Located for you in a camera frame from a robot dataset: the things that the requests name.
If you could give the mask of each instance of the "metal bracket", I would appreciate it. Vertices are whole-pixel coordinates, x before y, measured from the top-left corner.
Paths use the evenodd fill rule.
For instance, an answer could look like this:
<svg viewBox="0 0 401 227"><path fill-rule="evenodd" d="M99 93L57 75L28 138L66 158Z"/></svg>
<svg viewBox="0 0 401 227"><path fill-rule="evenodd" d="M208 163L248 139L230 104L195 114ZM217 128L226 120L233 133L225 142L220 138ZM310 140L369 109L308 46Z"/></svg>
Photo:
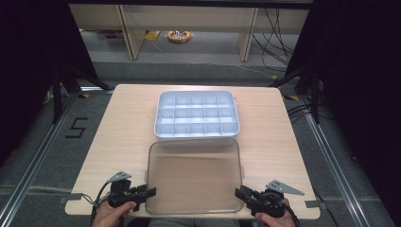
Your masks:
<svg viewBox="0 0 401 227"><path fill-rule="evenodd" d="M126 180L130 177L131 177L130 174L128 174L124 171L119 171L114 176L112 176L109 180L107 180L107 183L113 183L113 182L118 182L121 180Z"/></svg>
<svg viewBox="0 0 401 227"><path fill-rule="evenodd" d="M288 194L294 194L294 195L300 195L300 196L304 196L305 193L297 190L291 186L286 185L285 183L281 183L277 180L274 180L268 184L266 184L266 187L274 190L276 192L281 192L281 193L288 193Z"/></svg>

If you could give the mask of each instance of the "controller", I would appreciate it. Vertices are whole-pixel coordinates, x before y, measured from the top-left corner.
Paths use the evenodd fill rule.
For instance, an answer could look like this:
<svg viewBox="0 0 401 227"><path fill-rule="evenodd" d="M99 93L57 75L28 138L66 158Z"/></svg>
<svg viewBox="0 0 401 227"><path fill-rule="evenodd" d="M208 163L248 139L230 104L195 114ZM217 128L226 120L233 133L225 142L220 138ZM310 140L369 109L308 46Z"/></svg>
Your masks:
<svg viewBox="0 0 401 227"><path fill-rule="evenodd" d="M130 185L131 181L129 180L120 180L112 183L108 196L108 202L111 207L115 208L127 201L134 201L136 206L133 207L133 211L138 211L141 203L146 202L147 198L156 195L156 187L148 189L148 186L143 184L130 188Z"/></svg>
<svg viewBox="0 0 401 227"><path fill-rule="evenodd" d="M280 218L286 210L284 194L269 188L259 193L241 185L235 189L235 196L247 204L247 207L251 209L252 216L263 212L273 218Z"/></svg>

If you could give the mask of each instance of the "printed number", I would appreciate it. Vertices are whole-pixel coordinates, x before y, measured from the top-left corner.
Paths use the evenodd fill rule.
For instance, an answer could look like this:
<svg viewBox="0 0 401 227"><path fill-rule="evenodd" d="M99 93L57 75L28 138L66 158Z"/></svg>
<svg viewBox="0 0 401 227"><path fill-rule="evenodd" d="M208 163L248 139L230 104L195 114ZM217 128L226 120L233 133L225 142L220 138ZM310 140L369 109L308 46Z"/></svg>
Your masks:
<svg viewBox="0 0 401 227"><path fill-rule="evenodd" d="M85 131L86 128L83 127L76 127L75 125L77 124L77 121L79 120L87 120L88 117L76 117L74 120L73 125L71 126L70 130L78 130L79 135L66 135L65 138L80 138L83 135L83 132Z"/></svg>

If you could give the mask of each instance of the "finger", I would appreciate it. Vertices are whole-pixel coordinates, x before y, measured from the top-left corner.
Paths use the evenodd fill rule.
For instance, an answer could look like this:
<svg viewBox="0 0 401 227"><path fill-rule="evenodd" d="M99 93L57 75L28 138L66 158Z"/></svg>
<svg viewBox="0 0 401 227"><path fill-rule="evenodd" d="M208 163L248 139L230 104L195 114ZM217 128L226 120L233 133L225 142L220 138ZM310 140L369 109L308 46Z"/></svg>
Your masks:
<svg viewBox="0 0 401 227"><path fill-rule="evenodd" d="M273 218L272 216L269 216L269 215L267 215L265 213L256 213L255 217L260 219L260 220L262 220L266 224L271 225L271 226L275 226L275 224L278 223L276 218Z"/></svg>
<svg viewBox="0 0 401 227"><path fill-rule="evenodd" d="M289 206L289 200L287 198L284 198L284 202L286 203L287 206Z"/></svg>
<svg viewBox="0 0 401 227"><path fill-rule="evenodd" d="M114 212L111 214L113 218L119 219L125 212L129 212L133 207L135 207L136 203L133 201L128 201L123 205L115 208Z"/></svg>

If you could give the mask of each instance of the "gray floor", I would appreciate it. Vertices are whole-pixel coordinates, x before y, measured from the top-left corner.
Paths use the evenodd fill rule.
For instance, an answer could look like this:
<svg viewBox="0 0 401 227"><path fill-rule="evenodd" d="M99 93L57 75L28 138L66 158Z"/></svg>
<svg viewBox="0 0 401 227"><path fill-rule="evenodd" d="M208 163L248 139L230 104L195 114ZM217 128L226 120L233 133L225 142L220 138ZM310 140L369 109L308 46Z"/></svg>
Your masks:
<svg viewBox="0 0 401 227"><path fill-rule="evenodd" d="M139 58L135 61L129 59L122 39L107 39L103 34L93 31L83 32L82 37L100 79L110 85L138 82L199 84L199 78L203 77L205 83L267 86L272 82L272 76L283 76L282 72L264 66L262 51L255 41L248 61L241 62L235 34L193 34L192 39L185 44L172 44L163 32L157 41L144 42ZM256 34L256 37L262 44L266 42L261 34ZM293 48L297 36L283 36L283 40ZM273 47L271 50L285 58L281 51ZM272 57L264 56L264 62L269 67L285 69L284 64ZM92 86L85 81L82 84ZM283 96L294 95L295 84L296 79L283 85ZM10 226L89 226L89 217L66 215L62 200L75 183L110 97L107 94L90 94L87 98L75 100ZM284 102L288 110L301 104L298 100L290 99ZM50 129L52 105L52 102L44 104L24 143L1 167L0 206L5 205L13 187L23 178ZM352 151L347 147L330 112L325 107L319 110L323 132L367 219L372 226L394 226L362 169L351 160ZM70 130L76 117L87 117L87 120L79 122L80 126L86 128L85 133L79 139L68 139L67 135L77 133ZM323 197L339 226L356 226L305 116L301 114L300 118L291 117L291 121L313 187ZM302 220L301 224L335 226L327 210L322 210L318 219Z"/></svg>

